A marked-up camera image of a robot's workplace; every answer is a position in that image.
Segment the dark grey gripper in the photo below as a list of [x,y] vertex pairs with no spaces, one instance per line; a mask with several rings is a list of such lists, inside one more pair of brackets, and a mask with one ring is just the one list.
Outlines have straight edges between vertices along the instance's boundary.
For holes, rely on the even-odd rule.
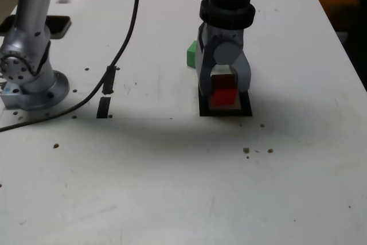
[[[216,49],[216,39],[231,40],[223,42]],[[195,66],[198,87],[203,97],[212,92],[211,72],[214,66],[227,65],[235,75],[239,91],[248,91],[251,83],[251,67],[243,52],[244,30],[227,30],[212,25],[200,25],[198,28]]]

